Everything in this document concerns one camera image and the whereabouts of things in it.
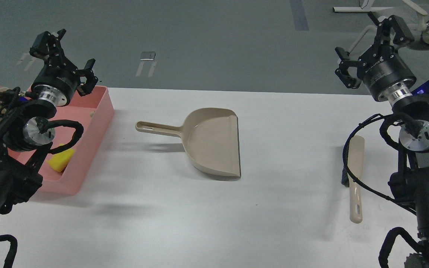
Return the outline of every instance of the white table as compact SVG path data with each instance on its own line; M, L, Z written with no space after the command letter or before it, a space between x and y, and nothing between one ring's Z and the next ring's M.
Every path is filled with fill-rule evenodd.
M114 119L81 191L37 193L1 216L19 241L15 268L378 267L388 230L416 237L416 218L362 191L364 220L349 221L340 184L347 136L372 114L370 96L110 88ZM175 137L140 133L139 120L180 125L197 108L239 117L242 177L196 170ZM366 139L364 181L390 194L396 151ZM0 267L8 244L0 245ZM402 239L391 267L412 253Z

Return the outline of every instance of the pink plastic box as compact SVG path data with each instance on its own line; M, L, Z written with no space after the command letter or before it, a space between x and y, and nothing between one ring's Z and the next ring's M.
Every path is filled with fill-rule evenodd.
M84 126L84 134L73 147L75 153L63 173L53 170L48 165L47 161L52 157L52 154L48 154L39 170L39 174L43 176L39 191L75 195L80 190L112 117L114 107L105 86L96 86L90 95L84 97L76 93L69 105L57 107L56 116L51 120L78 121ZM53 148L70 141L73 131L72 128L57 127ZM32 153L33 151L23 153L10 151L10 156L21 163L26 163Z

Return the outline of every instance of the black wire bundle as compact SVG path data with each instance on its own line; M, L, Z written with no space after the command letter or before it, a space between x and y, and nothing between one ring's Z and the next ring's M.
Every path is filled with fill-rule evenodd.
M8 241L10 243L9 251L7 252L6 258L4 260L3 268L11 268L14 263L14 258L16 257L16 252L18 250L18 241L17 239L10 235L4 234L0 236L0 242Z
M381 268L388 268L388 256L392 251L393 244L397 236L401 236L407 242L410 247L414 249L417 253L422 251L422 247L411 237L411 235L402 227L395 227L388 231L385 240L383 241L382 248L378 255L378 263L380 263Z
M411 212L413 215L416 215L416 212L415 212L415 210L414 209L412 209L412 208L410 208L410 207L407 207L407 206L405 206L405 205L402 205L402 204L399 204L395 199L393 199L393 198L391 198L391 197L389 197L388 195L385 195L385 194L383 194L383 193L380 193L380 192L378 192L378 191L376 191L376 190L374 190L374 189L372 189L372 188L370 188L369 186L367 186L365 183L363 183L361 180L359 180L359 178L357 178L353 173L352 173L352 171L349 169L349 166L347 165L347 156L348 156L348 154L349 154L349 144L350 144L350 140L355 136L355 134L357 134L357 132L359 132L359 130L360 129L363 129L364 127L366 127L367 125L369 125L369 124L371 124L371 123L373 123L373 122L376 122L376 121L379 121L379 120L384 120L383 121L383 124L382 124L382 126L380 127L380 129L381 129L381 131L383 131L383 130L385 130L385 133L383 133L383 135L382 135L382 137L383 137L383 139L390 139L391 140L391 137L386 133L386 129L388 129L388 127L389 126L391 126L391 125L393 125L393 123L395 122L395 121L397 121L398 119L405 119L405 120L410 120L410 118L406 118L406 117L403 117L403 115L393 115L393 114L390 114L390 115L382 115L382 114L374 114L373 116L371 116L371 117L369 117L368 119L366 119L364 122L362 122L362 123L360 123L359 124L359 126L358 127L356 127L355 129L354 129L354 131L349 135L349 137L348 137L348 139L347 139L347 141L345 142L345 145L344 145L344 150L343 150L343 153L342 153L342 160L343 160L343 162L344 162L344 169L347 171L347 173L350 175L350 177L352 178L352 181L353 182L356 182L358 185L360 185L361 187L363 187L364 189L366 189L366 190L368 190L368 191L370 191L370 192L372 192L372 193L374 193L374 194L376 194L376 195L378 195L379 197L382 197L382 198L384 198L384 199L386 199L386 200L389 200L389 201L391 201L391 202L393 202L393 203L395 203L396 205L398 205L399 207L401 207L401 208L403 208L403 209L405 209L405 210L407 210L407 211L409 211L409 212Z
M62 146L56 147L54 149L51 149L49 151L50 154L58 154L62 151L65 151L69 148L71 148L72 146L74 146L78 140L82 137L82 134L84 133L84 127L82 126L82 124L80 124L77 121L72 121L72 120L54 120L54 121L49 121L46 126L44 126L44 128L41 130L41 132L46 132L48 129L53 128L53 127L71 127L73 129L75 129L74 134L72 135L72 139L70 140L70 142L68 142L67 144L64 144Z

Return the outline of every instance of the black cable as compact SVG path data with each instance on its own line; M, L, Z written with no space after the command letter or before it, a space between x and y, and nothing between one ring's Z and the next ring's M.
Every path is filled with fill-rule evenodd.
M382 197L382 198L383 198L383 199L385 199L385 200L389 200L389 201L391 201L391 202L395 203L396 205L398 205L399 207L401 207L401 208L403 208L403 209L405 209L405 210L407 210L407 211L411 212L412 214L416 215L415 210L413 210L412 208L407 207L407 206L402 205L402 204L399 204L399 203L397 203L397 201L396 201L395 199L393 199L393 198L389 197L388 195L385 195L385 194L383 194L383 193L380 193L380 192L378 192L378 191L376 191L376 190L374 190L374 189L370 188L369 186L367 186L365 183L363 183L361 180L359 180L359 178L357 178L357 177L352 173L352 171L350 170L350 168L349 168L349 166L348 166L348 164L347 164L347 155L348 155L348 151L349 151L349 150L348 150L348 146L349 146L350 140L355 136L355 134L356 134L357 132L359 132L359 130L360 130L360 129L363 129L363 128L364 128L364 127L366 127L367 125L369 125L369 124L371 124L371 123L373 123L373 122L376 122L376 121L382 120L382 119L387 120L389 117L391 117L391 115L374 114L373 116L371 116L371 117L369 117L368 119L366 119L364 122L360 123L360 124L359 124L359 126L358 126L358 127L356 127L356 128L354 129L354 131L353 131L353 132L349 135L349 137L347 138L347 142L345 142L344 150L343 150L343 152L342 152L342 160L343 160L343 162L344 162L344 169L345 169L345 170L347 171L347 173L350 175L350 177L352 178L352 181L353 181L353 182L356 182L358 185L360 185L361 187L363 187L365 190L368 190L369 192L372 192L372 193L374 193L374 194L378 195L379 197Z
M6 258L4 260L3 268L11 268L14 263L14 258L16 257L16 252L18 250L18 241L17 239L10 235L4 234L0 236L0 242L8 241L10 243L9 251L7 252Z
M401 120L405 124L405 130L410 133L413 137L418 138L420 130L423 128L423 123L419 120L415 120L404 112L397 112L390 115L386 118L380 126L380 136L385 140L385 142L398 151L400 146L397 142L393 141L390 135L388 135L388 128L392 126L396 121Z
M378 262L381 268L388 268L388 256L392 251L395 239L400 235L417 253L422 251L422 247L411 237L411 235L402 227L395 227L388 231L385 240L383 241L382 248L378 254Z
M50 154L58 154L62 151L65 151L72 146L74 146L77 141L82 137L82 134L84 133L84 127L82 124L80 124L77 121L72 120L54 120L49 121L46 126L41 130L41 132L46 132L48 129L53 127L72 127L75 129L74 134L72 135L72 139L67 144L64 144L62 146L56 147L54 149L51 149L49 151Z
M19 93L21 92L21 88L19 86L15 87L13 90L15 93L14 93L9 105L7 105L6 112L8 112L9 110L11 110L14 107L14 105L16 104L16 101L19 98Z

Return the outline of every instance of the beige dustpan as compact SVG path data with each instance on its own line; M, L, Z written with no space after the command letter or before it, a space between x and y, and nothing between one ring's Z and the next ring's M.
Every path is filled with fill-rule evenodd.
M238 117L221 108L202 108L189 114L181 127L137 122L140 132L180 137L198 170L221 176L241 176Z

